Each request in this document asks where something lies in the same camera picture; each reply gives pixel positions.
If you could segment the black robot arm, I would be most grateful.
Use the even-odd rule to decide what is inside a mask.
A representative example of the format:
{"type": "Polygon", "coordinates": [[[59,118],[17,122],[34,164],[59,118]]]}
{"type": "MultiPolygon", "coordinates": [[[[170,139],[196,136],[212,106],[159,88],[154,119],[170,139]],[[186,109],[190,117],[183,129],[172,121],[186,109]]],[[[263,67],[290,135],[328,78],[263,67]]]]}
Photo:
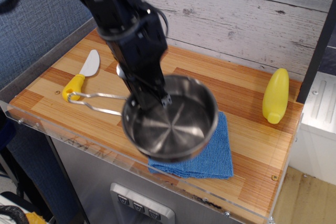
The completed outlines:
{"type": "Polygon", "coordinates": [[[119,64],[119,75],[144,110],[171,104],[160,66],[167,50],[164,14],[143,0],[80,0],[119,64]]]}

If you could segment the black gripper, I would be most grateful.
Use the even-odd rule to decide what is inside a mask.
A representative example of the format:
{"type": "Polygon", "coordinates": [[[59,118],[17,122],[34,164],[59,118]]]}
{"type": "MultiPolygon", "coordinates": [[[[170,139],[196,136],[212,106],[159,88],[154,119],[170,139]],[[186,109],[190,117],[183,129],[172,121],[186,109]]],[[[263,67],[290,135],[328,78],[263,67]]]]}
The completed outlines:
{"type": "Polygon", "coordinates": [[[141,109],[172,103],[165,91],[160,66],[167,43],[158,14],[142,17],[121,33],[106,32],[104,39],[123,71],[125,85],[141,109]]]}

